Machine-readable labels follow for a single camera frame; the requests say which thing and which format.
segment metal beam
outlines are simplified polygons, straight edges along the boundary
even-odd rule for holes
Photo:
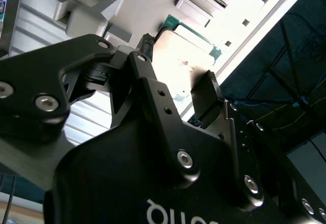
[[[292,75],[293,75],[294,85],[295,85],[297,94],[300,95],[301,91],[300,91],[300,86],[299,86],[299,78],[297,76],[297,72],[294,67],[294,58],[293,58],[293,53],[292,53],[292,49],[291,49],[291,44],[290,44],[290,40],[287,36],[287,32],[286,32],[286,28],[285,28],[283,19],[280,20],[280,25],[281,25],[284,42],[285,42],[287,55],[289,57],[289,62],[290,62],[291,71],[292,71]]]
[[[24,3],[21,3],[20,4],[20,8],[26,10],[27,12],[29,12],[30,14],[33,14],[35,15],[36,17],[38,17],[39,19],[47,22],[48,24],[51,24],[53,25],[54,27],[60,29],[61,31],[66,31],[66,26],[57,22],[57,21],[54,21],[53,19],[49,18],[48,16],[36,11],[35,9],[31,8],[30,6],[24,4]]]
[[[234,98],[237,101],[249,102],[249,103],[275,103],[275,104],[291,104],[293,101],[278,101],[268,99],[246,99],[246,98]]]
[[[23,29],[23,28],[21,28],[19,26],[16,27],[16,31],[24,34],[25,36],[28,36],[28,37],[34,39],[35,41],[37,41],[37,42],[39,42],[39,43],[41,43],[41,44],[43,44],[45,46],[51,46],[53,44],[53,43],[50,43],[50,42],[40,38],[39,36],[35,35],[34,33],[31,33],[31,32],[29,32],[29,31],[27,31],[27,30],[25,30],[25,29]]]
[[[276,74],[276,72],[273,69],[270,69],[269,73],[272,75],[272,77],[283,87],[284,90],[287,91],[287,93],[294,99],[298,101],[298,104],[300,107],[314,120],[320,121],[318,115],[313,111],[313,109],[307,105],[295,91],[292,90],[292,88],[281,78]]]
[[[273,60],[273,62],[271,63],[271,65],[267,68],[267,70],[262,74],[262,76],[259,78],[259,80],[256,82],[256,84],[254,85],[254,87],[250,90],[250,92],[247,94],[246,99],[250,99],[254,93],[258,90],[258,88],[260,87],[260,85],[265,81],[266,79],[266,74],[268,73],[269,69],[271,67],[275,67],[275,65],[277,65],[277,63],[281,60],[281,58],[283,57],[283,55],[285,54],[286,48],[282,47],[280,52],[276,55],[275,59]]]
[[[12,51],[12,52],[16,52],[16,53],[18,53],[18,54],[23,54],[23,53],[24,53],[24,51],[20,50],[20,49],[17,48],[17,47],[12,47],[12,48],[11,48],[11,51]]]

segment white logo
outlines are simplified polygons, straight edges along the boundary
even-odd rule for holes
[[[156,203],[154,203],[153,201],[151,200],[147,200],[147,203],[150,204],[150,207],[148,207],[147,209],[147,221],[149,224],[168,224],[169,222],[169,216],[167,214],[167,212],[165,211],[165,209],[161,206],[161,205],[158,205]],[[152,218],[152,213],[154,210],[158,210],[162,213],[163,215],[163,221],[162,223],[155,223],[153,221],[153,218]],[[181,212],[181,223],[182,224],[185,224],[185,214],[184,212]],[[199,217],[199,216],[194,216],[191,220],[191,224],[207,224],[203,218]],[[175,224],[175,218],[174,218],[174,209],[170,209],[170,224]],[[215,221],[211,221],[209,224],[218,224],[217,222]]]

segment silver screw head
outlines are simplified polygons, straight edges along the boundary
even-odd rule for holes
[[[14,93],[14,88],[6,82],[0,81],[0,98],[7,98]]]
[[[185,151],[179,151],[177,154],[177,158],[179,163],[184,167],[184,168],[191,168],[193,167],[193,159],[191,156],[185,152]]]
[[[51,96],[40,96],[35,100],[35,105],[43,111],[52,112],[59,107],[58,101]]]
[[[256,123],[256,126],[259,130],[264,131],[264,128],[259,123]]]
[[[309,214],[313,215],[315,213],[314,209],[311,207],[307,200],[302,199],[302,204],[304,205],[305,209],[309,212]]]
[[[237,107],[236,107],[234,104],[230,103],[230,107],[231,107],[234,111],[238,111]]]
[[[137,54],[137,58],[140,59],[141,61],[146,61],[145,57],[140,54]]]
[[[326,220],[326,212],[323,209],[319,209],[319,213],[322,216],[322,218],[324,218],[324,220]]]
[[[257,194],[259,191],[256,182],[250,176],[245,175],[244,177],[244,183],[246,184],[250,192]]]
[[[98,42],[98,45],[100,45],[103,48],[108,48],[108,45],[105,42]]]

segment white plastic part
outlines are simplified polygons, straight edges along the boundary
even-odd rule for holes
[[[190,0],[179,0],[176,8],[203,26],[206,26],[213,19],[213,16],[206,13]]]
[[[79,5],[72,10],[66,34],[80,37],[86,34],[103,36],[108,21],[116,16],[124,0],[102,0],[93,7]]]
[[[213,50],[213,45],[209,44],[195,33],[189,31],[182,25],[178,25],[174,30],[175,33],[182,36],[188,42],[191,42],[195,46],[199,47],[201,50],[205,51],[206,53],[210,53]]]
[[[216,2],[215,0],[207,0],[210,4],[212,4],[214,7],[216,7],[218,10],[222,11],[224,10],[223,6]]]

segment cable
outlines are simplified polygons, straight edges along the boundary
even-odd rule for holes
[[[11,193],[10,193],[10,196],[9,196],[9,200],[8,200],[8,204],[7,204],[7,207],[6,207],[6,211],[5,211],[5,215],[4,215],[4,219],[2,221],[2,224],[7,224],[9,211],[10,211],[11,204],[12,204],[12,198],[14,196],[15,185],[16,185],[16,176],[14,176],[13,180],[12,180]]]
[[[316,59],[320,56],[320,54],[324,53],[324,46],[321,46],[321,39],[324,43],[326,40],[326,34],[324,35],[322,33],[324,31],[326,33],[326,26],[325,25],[319,25],[317,28],[315,28],[308,36],[306,41],[302,43],[301,45],[298,46],[296,49],[296,54],[303,54],[303,53],[308,53],[309,54],[309,59]]]
[[[291,120],[289,120],[289,118],[287,118],[285,115],[283,115],[283,113],[284,113],[283,111],[278,112],[278,111],[276,111],[275,109],[269,107],[268,105],[264,105],[264,106],[267,107],[267,108],[269,108],[269,109],[272,110],[273,112],[277,113],[277,114],[279,115],[279,117],[284,117],[284,118],[287,119],[288,121],[291,121]]]
[[[312,90],[313,92],[314,92],[318,87],[320,87],[321,84],[324,83],[324,81],[326,80],[326,78],[324,78],[325,75],[326,75],[326,71],[324,71],[324,73],[320,76],[320,78],[319,78],[319,80],[318,80],[318,83],[317,83],[316,87]]]
[[[308,139],[309,142],[311,142],[311,144],[315,147],[315,149],[317,150],[317,152],[319,153],[319,155],[322,157],[322,159],[325,161],[326,163],[326,158],[325,156],[322,154],[322,152],[320,151],[320,149],[317,147],[317,145],[315,145],[315,143],[311,140],[311,139]]]
[[[279,110],[279,109],[281,109],[281,108],[284,108],[285,106],[287,106],[287,104],[284,104],[284,105],[282,105],[282,106],[280,106],[280,107],[278,107],[278,108],[276,108],[276,109],[274,109],[274,110]],[[259,121],[259,120],[265,118],[266,116],[269,116],[270,114],[273,114],[273,113],[274,113],[274,110],[271,111],[271,112],[269,112],[269,113],[267,113],[267,114],[265,114],[264,116],[262,116],[262,117],[260,117],[260,118],[258,118],[258,119],[255,119],[255,121]]]
[[[245,105],[245,106],[251,106],[251,107],[256,107],[256,106],[260,106],[260,105],[264,105],[264,104],[268,104],[268,103],[245,103],[242,101],[239,101],[237,99],[231,98],[232,100],[236,101],[239,104]],[[279,100],[274,100],[275,102],[292,102],[292,100],[288,100],[288,99],[279,99]]]
[[[1,181],[0,181],[0,191],[1,191],[2,187],[4,186],[5,178],[6,178],[5,175],[2,175],[2,176],[1,176]]]
[[[316,102],[314,102],[312,105],[311,105],[311,107],[312,106],[314,106],[316,103],[318,103],[318,102],[320,102],[320,101],[322,101],[322,100],[324,100],[324,99],[326,99],[326,97],[323,97],[323,98],[321,98],[321,99],[319,99],[319,100],[317,100]],[[289,127],[289,126],[291,126],[291,125],[293,125],[294,123],[296,123],[304,114],[305,114],[306,112],[304,111],[295,121],[293,121],[292,123],[290,123],[290,124],[288,124],[288,125],[285,125],[285,126],[282,126],[282,127],[279,127],[279,128],[273,128],[272,129],[272,131],[275,131],[275,130],[280,130],[280,129],[284,129],[284,128],[286,128],[286,127]]]

